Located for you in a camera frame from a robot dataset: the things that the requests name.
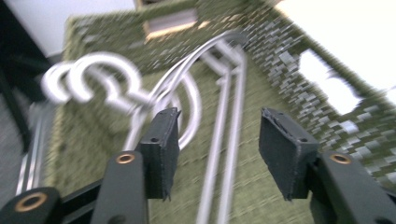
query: mesh surface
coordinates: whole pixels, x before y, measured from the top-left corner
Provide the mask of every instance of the mesh surface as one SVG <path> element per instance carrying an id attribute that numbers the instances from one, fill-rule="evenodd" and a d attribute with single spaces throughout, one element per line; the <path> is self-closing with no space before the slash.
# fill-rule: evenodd
<path id="1" fill-rule="evenodd" d="M 145 20 L 192 7 L 199 15 L 192 28 L 145 39 Z M 308 201 L 284 202 L 261 159 L 258 136 L 264 106 L 289 113 L 320 141 L 321 150 L 350 153 L 381 185 L 396 189 L 394 108 L 263 1 L 171 1 L 134 12 L 73 18 L 68 23 L 65 58 L 97 50 L 120 53 L 136 63 L 150 89 L 166 69 L 197 46 L 235 28 L 248 36 L 249 59 L 231 222 L 312 223 Z M 298 73 L 299 54 L 305 49 L 313 49 L 364 98 L 352 113 L 337 115 L 322 92 Z M 152 223 L 191 223 L 197 213 L 219 87 L 218 76 L 204 64 L 196 63 L 191 73 L 203 99 L 201 129 L 180 153 L 172 202 L 150 202 Z M 106 160 L 121 149 L 129 128 L 128 119 L 103 106 L 104 93 L 94 83 L 92 87 L 97 97 L 91 103 L 71 102 L 56 113 L 45 182 L 63 195 L 102 176 Z M 342 125 L 345 121 L 354 122 L 359 130 L 348 133 Z M 218 211 L 222 167 L 221 160 L 211 222 Z"/>

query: gray floor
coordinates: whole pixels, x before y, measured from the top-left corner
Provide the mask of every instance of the gray floor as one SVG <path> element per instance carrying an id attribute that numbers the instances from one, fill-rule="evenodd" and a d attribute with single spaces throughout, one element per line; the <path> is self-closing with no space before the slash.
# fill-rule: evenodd
<path id="1" fill-rule="evenodd" d="M 22 111 L 27 117 L 30 104 L 18 91 L 14 91 Z M 23 144 L 19 131 L 0 94 L 0 208 L 15 196 L 21 169 Z"/>

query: green basket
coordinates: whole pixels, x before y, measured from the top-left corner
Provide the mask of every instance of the green basket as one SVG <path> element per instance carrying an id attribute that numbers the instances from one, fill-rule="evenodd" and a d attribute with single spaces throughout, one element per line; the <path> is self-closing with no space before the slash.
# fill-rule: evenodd
<path id="1" fill-rule="evenodd" d="M 191 28 L 147 39 L 146 21 L 192 8 L 198 20 Z M 394 107 L 265 1 L 166 1 L 137 11 L 75 17 L 67 23 L 64 59 L 75 60 L 94 51 L 116 52 L 137 65 L 144 74 L 145 87 L 150 89 L 180 59 L 231 29 L 240 29 L 249 39 L 231 223 L 313 222 L 309 201 L 285 202 L 259 154 L 264 106 L 290 114 L 319 140 L 321 150 L 337 150 L 359 158 L 376 181 L 396 189 L 394 177 L 392 183 L 389 175 L 396 171 Z M 299 55 L 306 49 L 324 59 L 363 98 L 353 112 L 339 116 L 323 92 L 299 74 Z M 203 100 L 201 128 L 180 153 L 172 202 L 150 202 L 150 223 L 193 223 L 196 219 L 219 88 L 215 84 L 218 76 L 203 63 L 196 63 L 191 74 Z M 129 119 L 104 106 L 104 91 L 92 87 L 97 94 L 88 104 L 69 102 L 57 107 L 44 182 L 62 195 L 101 178 L 107 159 L 121 150 L 129 129 Z M 186 99 L 181 97 L 181 101 L 185 104 Z M 358 132 L 344 130 L 341 124 L 348 120 L 357 125 Z M 219 207 L 225 151 L 223 148 L 211 223 Z"/>

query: woven basket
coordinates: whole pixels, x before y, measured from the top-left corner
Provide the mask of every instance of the woven basket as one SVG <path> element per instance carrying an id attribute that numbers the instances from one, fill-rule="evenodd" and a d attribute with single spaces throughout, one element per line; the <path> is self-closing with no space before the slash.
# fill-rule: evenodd
<path id="1" fill-rule="evenodd" d="M 172 34 L 147 39 L 148 20 L 195 8 L 198 21 Z M 338 150 L 359 158 L 382 186 L 396 189 L 390 173 L 396 169 L 395 111 L 381 93 L 372 90 L 289 20 L 260 0 L 178 0 L 137 11 L 71 18 L 67 23 L 65 60 L 94 51 L 112 51 L 129 58 L 148 89 L 173 64 L 208 39 L 240 29 L 249 42 L 246 100 L 241 127 L 231 223 L 312 223 L 308 200 L 284 202 L 258 151 L 261 108 L 290 114 L 321 143 L 320 150 Z M 312 49 L 363 98 L 351 113 L 339 116 L 327 98 L 299 74 L 301 52 Z M 192 223 L 197 214 L 208 149 L 219 100 L 218 76 L 203 63 L 191 68 L 203 100 L 201 129 L 178 159 L 172 202 L 150 202 L 151 223 Z M 62 195 L 101 178 L 106 161 L 120 151 L 129 119 L 104 106 L 104 92 L 86 105 L 70 102 L 57 108 L 47 155 L 45 185 Z M 358 132 L 341 126 L 352 121 Z M 222 179 L 222 150 L 211 223 L 216 220 Z"/>

